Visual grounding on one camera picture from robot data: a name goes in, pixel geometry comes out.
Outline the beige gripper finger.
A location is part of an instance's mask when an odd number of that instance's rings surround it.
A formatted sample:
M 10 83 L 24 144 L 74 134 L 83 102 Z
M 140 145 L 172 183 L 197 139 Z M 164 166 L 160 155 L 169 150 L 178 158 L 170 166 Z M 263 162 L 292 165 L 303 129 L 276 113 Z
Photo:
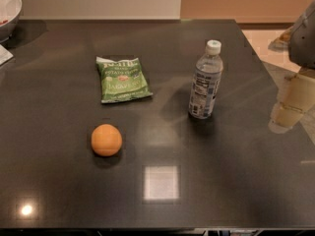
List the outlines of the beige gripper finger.
M 315 70 L 301 68 L 285 76 L 272 110 L 275 128 L 292 128 L 315 104 Z

